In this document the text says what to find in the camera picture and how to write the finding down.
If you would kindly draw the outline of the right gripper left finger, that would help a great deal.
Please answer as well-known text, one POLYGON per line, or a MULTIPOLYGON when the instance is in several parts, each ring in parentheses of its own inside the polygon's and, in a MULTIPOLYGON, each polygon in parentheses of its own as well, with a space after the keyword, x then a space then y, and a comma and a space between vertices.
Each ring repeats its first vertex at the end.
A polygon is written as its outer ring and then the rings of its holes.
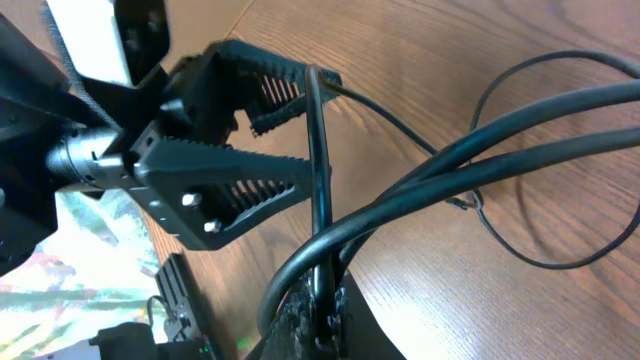
POLYGON ((288 291, 268 333, 246 360, 317 360, 317 329, 311 276, 304 274, 288 291))

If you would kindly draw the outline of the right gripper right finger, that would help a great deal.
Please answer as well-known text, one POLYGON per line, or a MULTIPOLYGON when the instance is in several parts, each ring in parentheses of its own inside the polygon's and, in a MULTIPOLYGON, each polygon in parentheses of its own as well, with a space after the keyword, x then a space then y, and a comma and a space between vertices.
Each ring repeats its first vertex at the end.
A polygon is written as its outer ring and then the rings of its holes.
POLYGON ((351 360, 405 360, 380 327, 353 276, 347 272, 335 294, 338 354, 351 360))

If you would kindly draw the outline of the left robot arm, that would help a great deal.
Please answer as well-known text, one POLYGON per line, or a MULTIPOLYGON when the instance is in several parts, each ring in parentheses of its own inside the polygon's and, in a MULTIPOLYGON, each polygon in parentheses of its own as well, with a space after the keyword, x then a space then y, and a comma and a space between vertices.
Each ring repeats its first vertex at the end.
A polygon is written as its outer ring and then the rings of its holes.
POLYGON ((307 109, 307 65, 240 40, 162 68, 162 1, 48 1, 55 65, 1 23, 1 270, 56 232, 55 197, 125 191, 186 248, 218 250, 312 191, 309 161, 233 148, 307 109))

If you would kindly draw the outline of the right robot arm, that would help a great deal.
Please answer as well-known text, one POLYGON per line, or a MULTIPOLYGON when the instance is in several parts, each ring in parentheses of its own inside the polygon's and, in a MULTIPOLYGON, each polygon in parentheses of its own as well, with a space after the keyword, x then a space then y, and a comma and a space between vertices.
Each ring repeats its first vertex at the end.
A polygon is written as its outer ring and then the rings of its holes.
MULTIPOLYGON (((127 322, 107 328, 89 339, 102 359, 220 359, 222 352, 211 331, 209 307, 197 297, 188 271, 159 272, 156 282, 167 315, 168 340, 153 339, 148 324, 127 322)), ((322 342, 313 313, 307 277, 286 295, 267 335, 246 355, 248 359, 392 359, 403 357, 376 321, 350 274, 335 294, 335 310, 328 318, 329 338, 322 342)))

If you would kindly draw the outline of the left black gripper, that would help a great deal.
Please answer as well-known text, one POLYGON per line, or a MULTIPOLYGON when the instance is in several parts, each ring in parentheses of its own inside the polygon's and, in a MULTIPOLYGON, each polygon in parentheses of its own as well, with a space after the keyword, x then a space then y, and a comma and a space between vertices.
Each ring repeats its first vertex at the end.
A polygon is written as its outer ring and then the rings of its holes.
POLYGON ((231 39, 180 59, 169 73, 154 69, 138 88, 83 79, 118 126, 67 131, 46 169, 60 192, 131 188, 187 249, 219 250, 311 196, 309 160, 214 146, 238 128, 239 110, 255 136, 304 114, 306 68, 231 39))

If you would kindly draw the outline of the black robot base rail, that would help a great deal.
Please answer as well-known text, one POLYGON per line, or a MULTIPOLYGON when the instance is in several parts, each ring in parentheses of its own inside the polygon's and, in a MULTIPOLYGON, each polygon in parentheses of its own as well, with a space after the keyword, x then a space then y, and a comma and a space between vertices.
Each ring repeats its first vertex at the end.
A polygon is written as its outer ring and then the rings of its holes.
POLYGON ((222 359, 211 318, 183 254, 171 254, 154 276, 166 320, 169 359, 222 359))

